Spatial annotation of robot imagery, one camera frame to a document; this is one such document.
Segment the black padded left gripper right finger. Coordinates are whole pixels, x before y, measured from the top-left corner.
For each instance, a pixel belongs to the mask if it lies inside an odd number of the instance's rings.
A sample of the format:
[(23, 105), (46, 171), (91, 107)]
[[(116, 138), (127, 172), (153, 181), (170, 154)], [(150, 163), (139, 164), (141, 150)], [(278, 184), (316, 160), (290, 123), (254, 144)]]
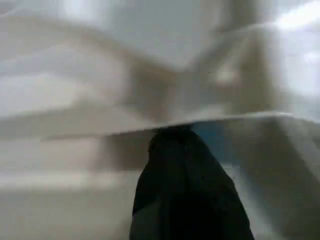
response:
[(235, 183), (192, 130), (185, 136), (188, 190), (200, 198), (198, 223), (207, 240), (252, 240), (250, 220)]

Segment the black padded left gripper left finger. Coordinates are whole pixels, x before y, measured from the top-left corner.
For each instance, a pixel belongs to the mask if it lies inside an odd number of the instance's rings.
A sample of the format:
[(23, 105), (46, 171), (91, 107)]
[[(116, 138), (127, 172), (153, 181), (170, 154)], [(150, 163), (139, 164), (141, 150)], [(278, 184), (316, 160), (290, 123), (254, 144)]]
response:
[(170, 240), (174, 198), (186, 189), (186, 127), (158, 130), (148, 145), (148, 161), (135, 189), (131, 240)]

